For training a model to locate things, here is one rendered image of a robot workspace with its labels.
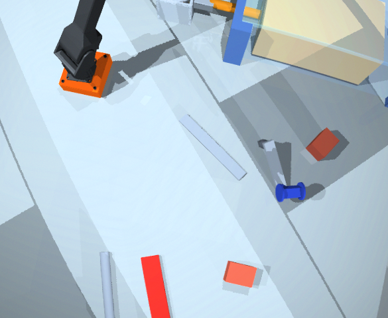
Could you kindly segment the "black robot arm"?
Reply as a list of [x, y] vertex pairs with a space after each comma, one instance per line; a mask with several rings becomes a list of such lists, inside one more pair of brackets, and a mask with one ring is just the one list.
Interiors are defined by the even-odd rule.
[[102, 40], [96, 25], [104, 4], [105, 0], [79, 0], [73, 23], [62, 31], [53, 53], [68, 72], [67, 80], [92, 82], [97, 67], [96, 51]]

